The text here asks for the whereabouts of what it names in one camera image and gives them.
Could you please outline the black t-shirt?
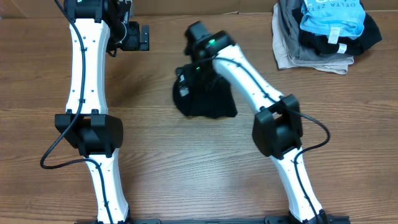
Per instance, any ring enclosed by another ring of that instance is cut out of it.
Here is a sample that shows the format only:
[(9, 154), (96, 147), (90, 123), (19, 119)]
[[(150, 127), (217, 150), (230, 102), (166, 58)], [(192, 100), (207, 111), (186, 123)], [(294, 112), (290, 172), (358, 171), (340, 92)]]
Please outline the black t-shirt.
[(217, 119), (222, 117), (233, 118), (238, 113), (230, 84), (227, 100), (177, 100), (175, 98), (175, 83), (172, 96), (175, 106), (185, 116), (204, 116)]

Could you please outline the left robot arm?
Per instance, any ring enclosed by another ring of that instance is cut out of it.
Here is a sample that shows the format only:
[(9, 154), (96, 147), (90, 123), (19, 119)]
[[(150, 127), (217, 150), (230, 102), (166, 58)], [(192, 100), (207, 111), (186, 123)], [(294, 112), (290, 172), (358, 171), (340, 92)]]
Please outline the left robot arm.
[(95, 223), (132, 223), (119, 173), (123, 123), (109, 115), (105, 94), (106, 56), (118, 50), (148, 51), (149, 27), (131, 21), (132, 1), (59, 2), (70, 23), (72, 79), (65, 112), (55, 115), (59, 140), (78, 150), (91, 174), (98, 214)]

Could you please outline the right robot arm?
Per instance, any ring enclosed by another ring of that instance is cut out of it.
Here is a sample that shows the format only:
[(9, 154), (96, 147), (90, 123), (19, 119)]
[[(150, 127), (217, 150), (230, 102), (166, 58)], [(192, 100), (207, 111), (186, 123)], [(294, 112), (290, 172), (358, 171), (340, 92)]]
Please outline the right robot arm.
[(191, 62), (175, 71), (174, 103), (185, 116), (233, 118), (237, 109), (231, 89), (246, 99), (254, 113), (252, 138), (270, 158), (281, 178), (289, 202), (282, 223), (331, 223), (315, 196), (303, 161), (302, 119), (294, 95), (283, 95), (267, 83), (248, 62), (240, 46), (225, 32), (189, 28), (185, 55)]

